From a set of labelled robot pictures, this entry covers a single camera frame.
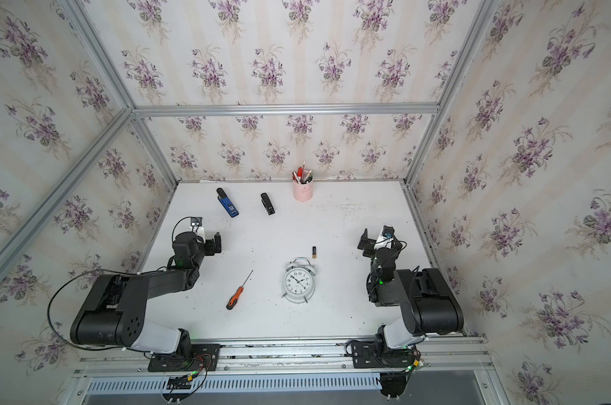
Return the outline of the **orange handled screwdriver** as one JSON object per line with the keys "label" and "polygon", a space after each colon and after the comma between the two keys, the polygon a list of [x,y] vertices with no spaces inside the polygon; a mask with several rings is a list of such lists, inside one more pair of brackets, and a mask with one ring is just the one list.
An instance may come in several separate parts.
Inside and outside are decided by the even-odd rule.
{"label": "orange handled screwdriver", "polygon": [[226,309],[228,311],[232,311],[234,309],[234,307],[236,307],[236,305],[239,302],[239,298],[241,297],[241,295],[244,292],[245,289],[245,285],[247,283],[247,281],[249,280],[249,278],[251,277],[251,275],[253,274],[253,270],[250,271],[250,273],[247,275],[245,281],[243,282],[242,285],[240,285],[237,290],[232,294],[232,296],[229,298],[227,305],[226,305]]}

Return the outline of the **white twin-bell alarm clock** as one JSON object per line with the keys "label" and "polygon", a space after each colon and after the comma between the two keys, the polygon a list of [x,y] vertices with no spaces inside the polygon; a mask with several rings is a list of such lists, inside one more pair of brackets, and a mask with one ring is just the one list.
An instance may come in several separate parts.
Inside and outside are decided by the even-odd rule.
{"label": "white twin-bell alarm clock", "polygon": [[295,258],[283,273],[281,298],[293,304],[308,304],[315,293],[315,267],[309,258]]}

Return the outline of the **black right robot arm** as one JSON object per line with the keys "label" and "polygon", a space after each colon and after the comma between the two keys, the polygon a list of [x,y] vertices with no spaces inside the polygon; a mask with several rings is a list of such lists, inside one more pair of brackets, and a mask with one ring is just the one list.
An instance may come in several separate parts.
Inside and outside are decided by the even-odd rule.
{"label": "black right robot arm", "polygon": [[397,259],[407,244],[385,225],[376,239],[364,231],[358,249],[371,260],[365,286],[370,303],[396,307],[401,316],[378,327],[370,342],[352,342],[354,367],[408,368],[419,362],[416,345],[427,335],[461,332],[462,308],[437,268],[398,269]]}

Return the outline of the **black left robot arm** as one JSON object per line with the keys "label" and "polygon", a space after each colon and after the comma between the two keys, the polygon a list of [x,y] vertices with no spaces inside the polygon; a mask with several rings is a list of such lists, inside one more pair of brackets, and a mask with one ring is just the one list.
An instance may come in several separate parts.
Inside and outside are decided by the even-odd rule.
{"label": "black left robot arm", "polygon": [[167,266],[146,273],[105,271],[99,275],[74,319],[70,338],[55,335],[65,344],[85,351],[129,349],[190,359],[190,334],[148,322],[151,299],[191,290],[200,277],[204,258],[222,252],[218,232],[206,239],[194,231],[178,234]]}

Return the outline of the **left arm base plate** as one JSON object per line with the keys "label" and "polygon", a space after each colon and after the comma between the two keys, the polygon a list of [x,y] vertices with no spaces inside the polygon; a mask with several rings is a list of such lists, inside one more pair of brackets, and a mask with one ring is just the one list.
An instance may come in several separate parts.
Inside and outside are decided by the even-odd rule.
{"label": "left arm base plate", "polygon": [[189,371],[215,371],[220,344],[193,344],[190,354],[152,354],[148,363],[148,372],[169,373]]}

